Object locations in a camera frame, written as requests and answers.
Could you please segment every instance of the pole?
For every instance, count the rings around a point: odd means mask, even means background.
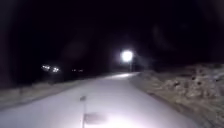
[[[130,70],[130,72],[132,72],[132,62],[130,62],[130,64],[129,64],[129,70]]]
[[[85,128],[86,96],[82,96],[80,101],[83,103],[82,128]]]

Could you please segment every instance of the light pole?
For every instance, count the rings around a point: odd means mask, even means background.
[[[121,60],[124,63],[128,63],[129,64],[129,68],[130,71],[132,71],[132,62],[133,62],[133,57],[134,57],[134,53],[130,50],[124,50],[123,52],[121,52]]]

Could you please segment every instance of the street light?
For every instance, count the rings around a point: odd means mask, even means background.
[[[133,61],[134,53],[130,50],[125,50],[121,52],[121,60],[124,63],[129,63],[130,71],[132,70],[132,61]]]
[[[52,70],[53,73],[56,73],[58,71],[59,71],[59,68],[58,67],[53,67],[53,70]]]

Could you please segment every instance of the roadside vegetation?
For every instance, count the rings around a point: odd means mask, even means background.
[[[159,73],[148,70],[131,82],[202,128],[223,128],[224,65],[200,64]]]

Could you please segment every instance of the asphalt road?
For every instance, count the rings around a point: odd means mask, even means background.
[[[0,128],[82,128],[84,111],[98,113],[106,119],[101,124],[87,121],[85,128],[197,128],[190,119],[136,89],[128,77],[98,78],[57,95],[1,111]]]

